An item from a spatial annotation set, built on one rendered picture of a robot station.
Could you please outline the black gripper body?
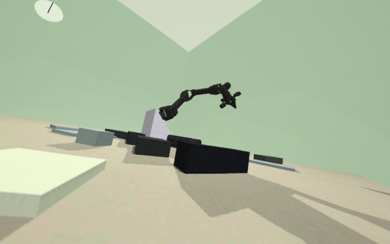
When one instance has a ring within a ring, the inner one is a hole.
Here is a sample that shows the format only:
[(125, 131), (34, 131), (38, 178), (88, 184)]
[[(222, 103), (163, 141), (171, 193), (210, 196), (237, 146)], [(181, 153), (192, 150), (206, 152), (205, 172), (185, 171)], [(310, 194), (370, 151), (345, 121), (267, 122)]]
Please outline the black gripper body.
[(220, 107), (221, 108), (224, 108), (226, 106), (226, 104), (230, 104), (231, 101), (233, 101), (235, 99), (236, 96), (239, 96), (241, 95), (240, 92), (236, 92), (233, 94), (233, 96), (230, 94), (229, 91), (227, 91), (226, 93), (223, 94), (223, 97), (225, 98), (226, 102), (223, 102), (222, 104), (220, 104)]

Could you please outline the dark grey controller unit with green rocker switches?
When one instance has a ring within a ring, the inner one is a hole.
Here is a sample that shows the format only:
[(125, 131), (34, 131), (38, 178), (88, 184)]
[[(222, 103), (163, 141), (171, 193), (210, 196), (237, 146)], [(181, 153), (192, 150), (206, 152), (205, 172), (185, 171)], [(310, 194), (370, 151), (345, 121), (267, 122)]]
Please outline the dark grey controller unit with green rocker switches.
[(171, 147), (177, 148), (178, 141), (201, 144), (201, 140), (186, 138), (182, 136), (168, 135), (167, 141), (171, 142)]

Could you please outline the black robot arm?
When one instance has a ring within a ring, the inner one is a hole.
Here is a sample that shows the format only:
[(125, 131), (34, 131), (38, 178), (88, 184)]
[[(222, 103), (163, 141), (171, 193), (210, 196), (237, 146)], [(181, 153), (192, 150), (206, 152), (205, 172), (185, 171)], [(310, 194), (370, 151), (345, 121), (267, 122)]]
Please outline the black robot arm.
[[(215, 84), (215, 85), (212, 85), (212, 86), (210, 86), (208, 88), (203, 88), (203, 89), (184, 90), (180, 94), (180, 98), (177, 99), (175, 103), (173, 103), (172, 105), (160, 107), (159, 108), (160, 111), (158, 113), (160, 114), (162, 120), (164, 120), (164, 121), (173, 119), (178, 114), (177, 109), (184, 102), (187, 102), (187, 101), (191, 100), (194, 96), (200, 95), (200, 94), (208, 94), (208, 93), (209, 94), (214, 94), (214, 95), (217, 95), (217, 94), (222, 94), (223, 95), (224, 93), (226, 93), (228, 91), (228, 89), (230, 87), (231, 87), (230, 83), (226, 82), (224, 85)], [(192, 95), (190, 97), (188, 95), (188, 91), (191, 91), (191, 93), (192, 93)]]

